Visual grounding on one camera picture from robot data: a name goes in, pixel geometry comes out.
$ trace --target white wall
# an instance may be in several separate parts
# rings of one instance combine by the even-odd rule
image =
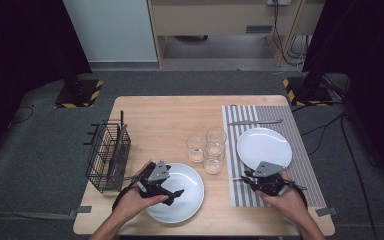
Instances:
[[[64,0],[89,62],[157,62],[146,0]]]

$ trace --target cutlery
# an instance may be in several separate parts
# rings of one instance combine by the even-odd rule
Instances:
[[[271,123],[281,123],[283,119],[275,119],[275,120],[265,120],[265,121],[251,121],[251,120],[243,120],[229,123],[227,125],[248,125],[248,124],[271,124]]]

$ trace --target white plate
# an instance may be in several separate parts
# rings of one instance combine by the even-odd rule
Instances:
[[[241,134],[237,144],[239,157],[255,170],[261,161],[289,166],[292,149],[278,132],[268,128],[252,128]]]
[[[185,189],[183,194],[167,206],[159,203],[146,209],[154,219],[163,223],[178,223],[192,217],[201,207],[204,200],[204,182],[195,169],[181,163],[171,163],[170,177],[162,187],[175,192]]]

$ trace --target wall socket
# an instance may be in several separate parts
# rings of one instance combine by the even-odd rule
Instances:
[[[275,1],[276,0],[267,0],[267,5],[274,6]],[[279,6],[287,6],[287,5],[291,5],[291,1],[292,0],[277,0],[277,4]]]

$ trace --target gray and white placemat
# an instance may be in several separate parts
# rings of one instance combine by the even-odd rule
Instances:
[[[289,106],[223,106],[223,126],[227,133],[226,162],[229,172],[230,199],[236,207],[269,206],[264,203],[242,180],[248,167],[241,161],[236,151],[239,136],[251,128],[269,128],[280,133],[292,148],[292,161],[287,172],[298,185],[307,188],[304,194],[309,207],[326,207],[316,176],[301,140]],[[283,119],[276,124],[234,125],[228,123],[239,120]]]

